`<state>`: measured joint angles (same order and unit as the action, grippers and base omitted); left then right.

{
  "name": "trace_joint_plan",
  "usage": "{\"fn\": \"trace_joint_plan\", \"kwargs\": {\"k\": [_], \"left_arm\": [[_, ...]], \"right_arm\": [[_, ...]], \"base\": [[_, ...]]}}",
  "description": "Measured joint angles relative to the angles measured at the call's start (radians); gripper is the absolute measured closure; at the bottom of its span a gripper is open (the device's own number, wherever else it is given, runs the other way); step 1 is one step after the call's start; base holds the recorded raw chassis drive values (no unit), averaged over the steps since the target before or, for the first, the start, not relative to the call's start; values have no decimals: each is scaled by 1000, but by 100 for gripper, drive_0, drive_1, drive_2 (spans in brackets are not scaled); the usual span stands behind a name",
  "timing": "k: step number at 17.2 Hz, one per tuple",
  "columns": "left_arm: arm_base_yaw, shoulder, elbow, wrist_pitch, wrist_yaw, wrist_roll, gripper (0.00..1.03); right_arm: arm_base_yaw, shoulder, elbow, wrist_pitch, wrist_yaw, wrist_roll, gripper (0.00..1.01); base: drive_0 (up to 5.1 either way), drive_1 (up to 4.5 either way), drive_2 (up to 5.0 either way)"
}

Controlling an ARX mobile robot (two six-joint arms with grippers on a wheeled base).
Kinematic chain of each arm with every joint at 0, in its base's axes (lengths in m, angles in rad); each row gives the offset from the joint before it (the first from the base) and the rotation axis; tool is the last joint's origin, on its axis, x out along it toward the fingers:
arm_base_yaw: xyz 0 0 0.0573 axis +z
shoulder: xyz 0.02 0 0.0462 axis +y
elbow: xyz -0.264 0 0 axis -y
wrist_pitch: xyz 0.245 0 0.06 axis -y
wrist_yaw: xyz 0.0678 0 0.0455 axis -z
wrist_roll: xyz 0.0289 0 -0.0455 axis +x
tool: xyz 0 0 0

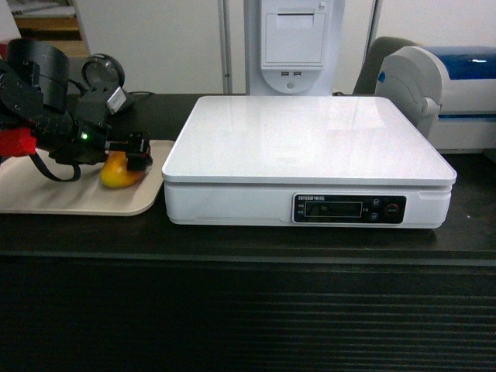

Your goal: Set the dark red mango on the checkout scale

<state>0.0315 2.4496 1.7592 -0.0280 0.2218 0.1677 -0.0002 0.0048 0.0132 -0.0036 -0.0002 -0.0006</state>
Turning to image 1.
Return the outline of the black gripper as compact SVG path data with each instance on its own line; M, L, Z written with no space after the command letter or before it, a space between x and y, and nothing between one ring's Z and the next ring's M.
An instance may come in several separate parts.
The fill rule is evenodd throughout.
M150 137L146 132L107 139L108 91L88 91L69 113L43 104L43 94L33 96L33 136L36 147L50 153L59 164L94 165L107 160L107 150L120 151L128 171L146 171L152 165Z

